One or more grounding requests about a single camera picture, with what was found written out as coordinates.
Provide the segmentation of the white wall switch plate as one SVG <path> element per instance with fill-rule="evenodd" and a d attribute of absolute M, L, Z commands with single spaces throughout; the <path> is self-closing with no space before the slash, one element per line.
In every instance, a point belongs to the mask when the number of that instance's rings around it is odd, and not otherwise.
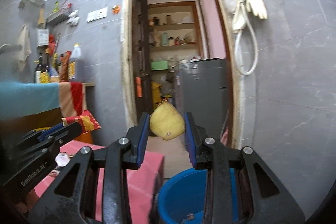
<path fill-rule="evenodd" d="M 87 23 L 107 17 L 108 7 L 89 12 L 87 14 Z"/>

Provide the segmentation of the dark sauce bottle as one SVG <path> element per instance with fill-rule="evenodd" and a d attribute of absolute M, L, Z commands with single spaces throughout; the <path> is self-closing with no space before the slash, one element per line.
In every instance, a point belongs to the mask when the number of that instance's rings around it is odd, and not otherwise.
<path fill-rule="evenodd" d="M 41 82 L 41 72 L 43 68 L 43 58 L 42 55 L 39 55 L 38 60 L 35 61 L 36 67 L 34 71 L 34 83 L 39 84 Z"/>

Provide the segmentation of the grey refrigerator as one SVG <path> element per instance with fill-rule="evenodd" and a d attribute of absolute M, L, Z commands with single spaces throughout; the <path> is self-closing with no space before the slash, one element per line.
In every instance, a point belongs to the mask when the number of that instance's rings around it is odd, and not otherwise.
<path fill-rule="evenodd" d="M 191 112 L 196 125 L 219 139 L 225 131 L 228 112 L 227 60 L 184 61 L 174 72 L 175 107 Z"/>

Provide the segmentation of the wooden pantry shelves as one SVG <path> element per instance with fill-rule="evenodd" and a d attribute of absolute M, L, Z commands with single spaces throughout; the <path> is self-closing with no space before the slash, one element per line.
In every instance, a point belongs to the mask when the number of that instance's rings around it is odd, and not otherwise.
<path fill-rule="evenodd" d="M 150 61 L 197 60 L 204 57 L 196 2 L 147 5 Z"/>

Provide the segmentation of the red yellow snack packet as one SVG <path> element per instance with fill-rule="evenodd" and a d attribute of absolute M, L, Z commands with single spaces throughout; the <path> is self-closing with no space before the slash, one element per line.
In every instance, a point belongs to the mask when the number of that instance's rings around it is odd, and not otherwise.
<path fill-rule="evenodd" d="M 72 124 L 73 122 L 78 123 L 81 126 L 81 134 L 86 134 L 88 132 L 101 129 L 100 124 L 89 110 L 84 110 L 79 116 L 73 117 L 63 117 L 62 123 L 64 126 Z"/>

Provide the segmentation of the trash in bucket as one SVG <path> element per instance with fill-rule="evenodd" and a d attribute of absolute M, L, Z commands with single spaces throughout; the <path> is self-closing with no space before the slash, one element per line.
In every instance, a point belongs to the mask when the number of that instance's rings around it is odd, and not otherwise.
<path fill-rule="evenodd" d="M 182 221 L 181 224 L 187 224 L 195 219 L 195 214 L 189 213 Z"/>

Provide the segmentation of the green storage box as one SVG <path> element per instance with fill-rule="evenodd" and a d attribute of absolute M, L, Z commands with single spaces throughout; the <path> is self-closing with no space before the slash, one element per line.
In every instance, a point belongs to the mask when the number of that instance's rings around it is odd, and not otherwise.
<path fill-rule="evenodd" d="M 165 71 L 169 69 L 168 61 L 153 61 L 150 65 L 152 71 Z"/>

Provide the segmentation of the large oil jug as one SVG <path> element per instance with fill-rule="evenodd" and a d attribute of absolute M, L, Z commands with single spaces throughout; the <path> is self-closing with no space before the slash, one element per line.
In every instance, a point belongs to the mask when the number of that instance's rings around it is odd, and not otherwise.
<path fill-rule="evenodd" d="M 82 83 L 84 81 L 84 58 L 80 44 L 76 43 L 68 63 L 69 81 Z"/>

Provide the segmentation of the blue plastic bucket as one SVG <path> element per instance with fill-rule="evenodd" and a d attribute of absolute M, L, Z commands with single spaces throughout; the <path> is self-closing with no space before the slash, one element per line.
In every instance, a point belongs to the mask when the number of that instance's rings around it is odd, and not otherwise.
<path fill-rule="evenodd" d="M 189 214 L 189 223 L 203 223 L 207 171 L 193 168 L 176 174 L 161 188 L 158 195 L 158 214 L 161 223 L 181 223 Z"/>

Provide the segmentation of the yellow plastic bowl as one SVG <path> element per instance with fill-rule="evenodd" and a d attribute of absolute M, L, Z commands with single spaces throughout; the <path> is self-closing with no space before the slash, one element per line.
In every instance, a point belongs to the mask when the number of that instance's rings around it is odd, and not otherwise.
<path fill-rule="evenodd" d="M 75 138 L 76 141 L 93 144 L 92 132 L 86 132 Z"/>

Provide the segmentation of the pink checked tablecloth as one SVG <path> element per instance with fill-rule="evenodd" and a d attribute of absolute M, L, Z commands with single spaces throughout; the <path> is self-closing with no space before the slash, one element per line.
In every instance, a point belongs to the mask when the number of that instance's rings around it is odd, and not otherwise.
<path fill-rule="evenodd" d="M 118 141 L 93 150 L 83 147 L 42 194 L 29 223 L 158 223 L 154 197 L 162 156 L 143 156 Z"/>

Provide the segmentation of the blue brown striped cloth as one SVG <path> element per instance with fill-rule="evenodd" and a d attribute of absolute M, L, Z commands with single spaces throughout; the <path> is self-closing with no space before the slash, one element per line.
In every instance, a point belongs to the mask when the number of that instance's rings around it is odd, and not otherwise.
<path fill-rule="evenodd" d="M 62 82 L 1 82 L 1 134 L 21 134 L 52 127 L 87 108 L 85 85 Z"/>

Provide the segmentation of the hanging beige towel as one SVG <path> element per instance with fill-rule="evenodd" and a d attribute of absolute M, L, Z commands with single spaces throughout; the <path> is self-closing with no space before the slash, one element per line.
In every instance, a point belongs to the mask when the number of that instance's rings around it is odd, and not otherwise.
<path fill-rule="evenodd" d="M 22 26 L 17 42 L 18 45 L 22 47 L 16 55 L 18 70 L 22 72 L 26 66 L 27 57 L 31 54 L 30 32 L 27 22 Z"/>

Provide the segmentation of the wall spice shelf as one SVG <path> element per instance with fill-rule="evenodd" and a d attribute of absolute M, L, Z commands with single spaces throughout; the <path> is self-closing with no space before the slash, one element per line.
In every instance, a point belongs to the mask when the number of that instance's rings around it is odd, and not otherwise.
<path fill-rule="evenodd" d="M 72 2 L 66 0 L 57 10 L 54 9 L 47 17 L 46 24 L 49 26 L 56 26 L 69 18 L 72 13 Z"/>

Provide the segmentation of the dark wooden door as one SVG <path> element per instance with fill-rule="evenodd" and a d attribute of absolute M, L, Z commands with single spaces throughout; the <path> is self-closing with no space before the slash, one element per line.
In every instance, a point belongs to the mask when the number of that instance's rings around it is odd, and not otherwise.
<path fill-rule="evenodd" d="M 132 64 L 137 119 L 153 112 L 147 0 L 133 0 Z"/>

